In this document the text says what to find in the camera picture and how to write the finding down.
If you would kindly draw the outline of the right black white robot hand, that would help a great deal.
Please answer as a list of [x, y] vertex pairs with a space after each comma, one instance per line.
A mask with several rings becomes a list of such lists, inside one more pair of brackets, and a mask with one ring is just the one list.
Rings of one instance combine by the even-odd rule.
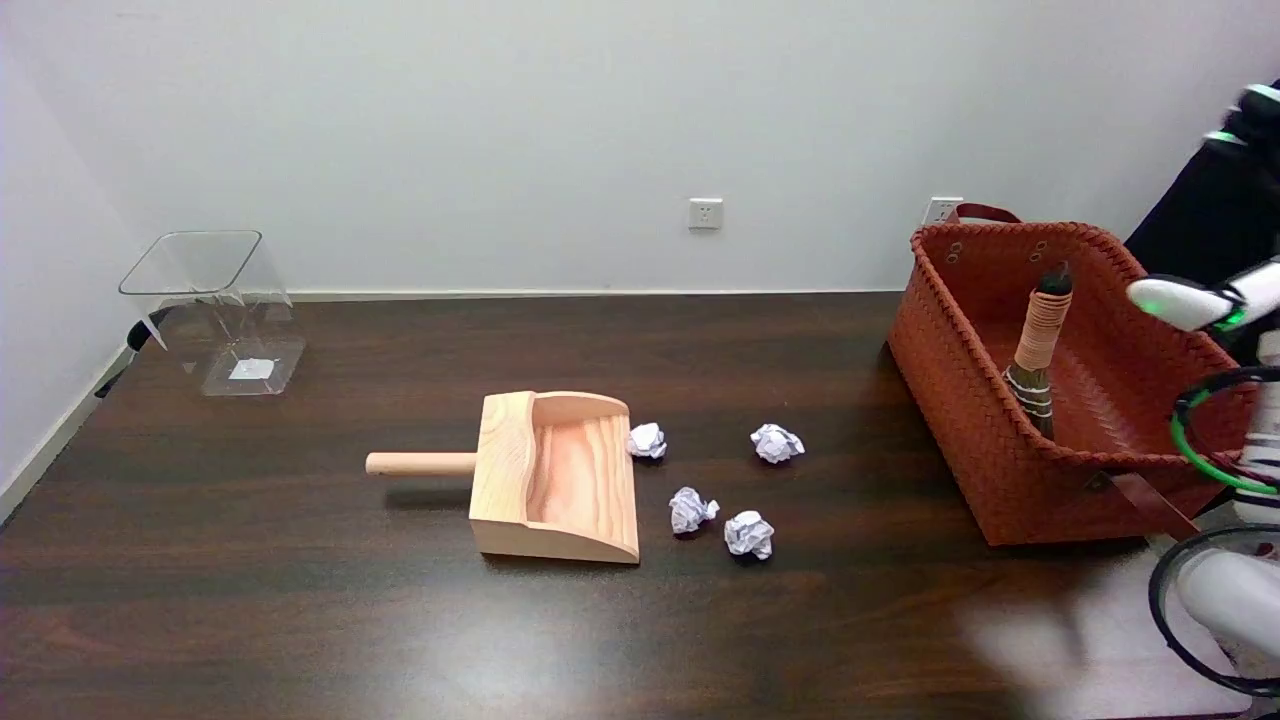
[[1126, 241], [1142, 311], [1233, 331], [1277, 310], [1277, 85], [1249, 85]]

